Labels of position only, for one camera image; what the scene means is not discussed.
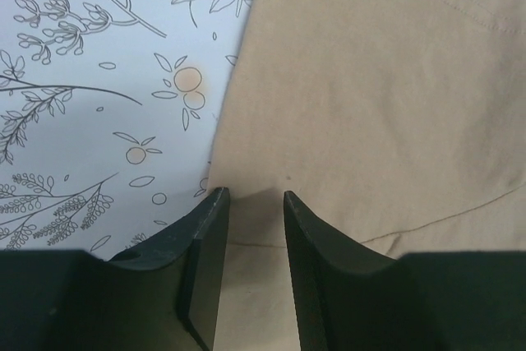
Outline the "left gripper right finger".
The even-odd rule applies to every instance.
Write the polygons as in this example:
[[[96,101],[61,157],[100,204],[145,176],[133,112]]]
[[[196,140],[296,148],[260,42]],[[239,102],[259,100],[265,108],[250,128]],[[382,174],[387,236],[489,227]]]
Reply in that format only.
[[[522,350],[522,252],[363,246],[284,194],[284,230],[304,350]]]

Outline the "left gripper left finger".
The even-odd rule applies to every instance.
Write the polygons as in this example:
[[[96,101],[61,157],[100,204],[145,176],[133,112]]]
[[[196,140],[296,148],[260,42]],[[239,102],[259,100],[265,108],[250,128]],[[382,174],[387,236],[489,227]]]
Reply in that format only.
[[[4,350],[211,350],[230,195],[108,261],[81,250],[1,255]]]

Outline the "beige t shirt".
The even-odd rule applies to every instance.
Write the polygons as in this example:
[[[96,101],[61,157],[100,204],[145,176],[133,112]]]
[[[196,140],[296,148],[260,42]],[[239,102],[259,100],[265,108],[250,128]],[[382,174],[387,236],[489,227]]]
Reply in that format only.
[[[253,0],[210,187],[218,350],[300,347],[283,195],[379,253],[525,247],[525,0]]]

